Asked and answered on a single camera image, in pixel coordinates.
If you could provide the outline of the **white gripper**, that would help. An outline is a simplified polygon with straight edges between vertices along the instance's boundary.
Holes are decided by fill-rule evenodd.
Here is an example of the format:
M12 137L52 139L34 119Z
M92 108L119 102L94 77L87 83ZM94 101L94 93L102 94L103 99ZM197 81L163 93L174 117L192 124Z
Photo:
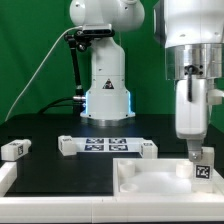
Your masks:
M187 141L188 158L191 162L202 159L202 139L207 134L207 82L192 80L192 101L188 100L188 84L180 80L176 88L175 128L177 137Z

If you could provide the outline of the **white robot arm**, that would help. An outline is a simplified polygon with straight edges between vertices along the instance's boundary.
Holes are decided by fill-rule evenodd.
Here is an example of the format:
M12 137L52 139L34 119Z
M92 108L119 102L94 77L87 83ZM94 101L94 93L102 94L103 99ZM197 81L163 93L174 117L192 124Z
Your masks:
M133 117L125 87L125 53L116 32L139 28L145 17L140 0L72 0L70 18L79 27L77 49L92 48L92 82L85 120L100 125ZM167 73L177 81L175 129L187 141L189 160L202 160L208 108L222 102L214 87L224 65L224 0L159 0L154 6L154 34L165 47Z

